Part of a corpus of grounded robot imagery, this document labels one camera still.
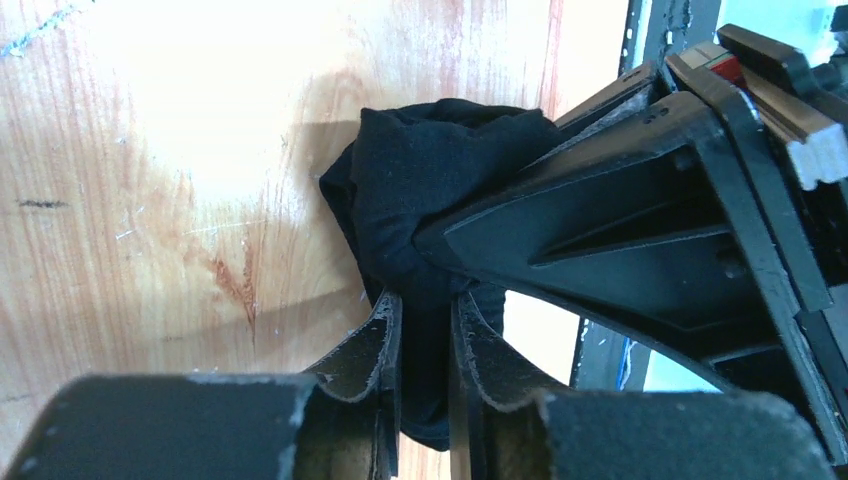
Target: cloth fold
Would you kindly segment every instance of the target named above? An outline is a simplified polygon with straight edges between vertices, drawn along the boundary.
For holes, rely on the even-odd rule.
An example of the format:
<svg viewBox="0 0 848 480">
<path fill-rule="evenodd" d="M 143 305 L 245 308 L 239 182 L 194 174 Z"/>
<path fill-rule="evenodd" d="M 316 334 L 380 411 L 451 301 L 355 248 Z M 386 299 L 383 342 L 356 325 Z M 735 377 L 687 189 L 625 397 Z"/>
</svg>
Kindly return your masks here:
<svg viewBox="0 0 848 480">
<path fill-rule="evenodd" d="M 383 288 L 403 299 L 401 430 L 444 451 L 451 297 L 471 291 L 489 325 L 503 333 L 504 290 L 428 263 L 413 234 L 422 221 L 503 184 L 566 139 L 540 110 L 459 99 L 366 108 L 361 120 L 356 140 L 321 177 L 321 193 L 371 304 Z"/>
</svg>

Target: wood grain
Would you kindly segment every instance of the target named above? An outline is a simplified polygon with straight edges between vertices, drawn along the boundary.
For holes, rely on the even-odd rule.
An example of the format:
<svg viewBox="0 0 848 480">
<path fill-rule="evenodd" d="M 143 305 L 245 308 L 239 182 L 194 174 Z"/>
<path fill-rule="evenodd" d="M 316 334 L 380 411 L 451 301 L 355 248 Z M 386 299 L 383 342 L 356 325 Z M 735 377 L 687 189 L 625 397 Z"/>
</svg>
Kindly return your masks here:
<svg viewBox="0 0 848 480">
<path fill-rule="evenodd" d="M 615 77 L 627 2 L 78 5 L 0 58 L 0 470 L 75 376 L 326 353 L 368 311 L 316 181 L 359 109 L 559 116 Z M 0 0 L 0 47 L 66 6 Z M 403 453 L 402 477 L 447 478 Z"/>
</svg>

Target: wooden surface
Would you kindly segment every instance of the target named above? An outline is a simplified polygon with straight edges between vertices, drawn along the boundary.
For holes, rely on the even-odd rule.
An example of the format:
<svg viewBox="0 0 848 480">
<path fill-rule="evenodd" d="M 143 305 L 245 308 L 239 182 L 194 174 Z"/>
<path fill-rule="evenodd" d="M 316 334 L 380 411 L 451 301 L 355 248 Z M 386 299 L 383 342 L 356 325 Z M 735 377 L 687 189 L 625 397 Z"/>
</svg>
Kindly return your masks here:
<svg viewBox="0 0 848 480">
<path fill-rule="evenodd" d="M 0 470 L 75 376 L 318 359 L 368 312 L 316 181 L 359 109 L 556 117 L 615 77 L 627 2 L 76 5 L 0 58 Z M 0 48 L 66 6 L 0 0 Z M 573 338 L 516 315 L 508 337 L 567 371 Z M 403 455 L 403 478 L 447 478 Z"/>
</svg>

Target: black cloth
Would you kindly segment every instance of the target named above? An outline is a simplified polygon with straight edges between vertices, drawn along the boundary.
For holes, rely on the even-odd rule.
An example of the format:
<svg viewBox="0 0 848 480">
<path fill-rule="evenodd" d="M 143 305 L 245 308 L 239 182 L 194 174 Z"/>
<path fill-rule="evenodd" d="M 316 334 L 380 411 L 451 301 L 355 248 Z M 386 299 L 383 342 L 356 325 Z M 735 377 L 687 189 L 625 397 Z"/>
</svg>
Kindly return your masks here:
<svg viewBox="0 0 848 480">
<path fill-rule="evenodd" d="M 444 451 L 451 297 L 471 290 L 502 333 L 504 290 L 431 265 L 413 234 L 422 221 L 504 183 L 566 139 L 539 110 L 458 99 L 366 108 L 361 120 L 356 140 L 321 177 L 321 192 L 371 303 L 384 287 L 403 299 L 401 430 Z"/>
</svg>

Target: folded black cloth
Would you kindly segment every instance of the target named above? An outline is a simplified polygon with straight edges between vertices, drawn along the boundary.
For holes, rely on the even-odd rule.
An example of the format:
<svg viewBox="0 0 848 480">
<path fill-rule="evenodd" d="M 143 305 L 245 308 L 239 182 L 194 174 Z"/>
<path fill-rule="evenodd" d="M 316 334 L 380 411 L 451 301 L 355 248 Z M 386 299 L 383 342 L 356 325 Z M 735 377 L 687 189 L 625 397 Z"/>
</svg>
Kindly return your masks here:
<svg viewBox="0 0 848 480">
<path fill-rule="evenodd" d="M 451 297 L 471 290 L 502 333 L 504 290 L 431 265 L 412 236 L 423 220 L 504 183 L 565 140 L 539 110 L 457 99 L 366 108 L 356 140 L 321 177 L 371 303 L 384 287 L 403 299 L 401 430 L 428 447 L 449 448 Z"/>
</svg>

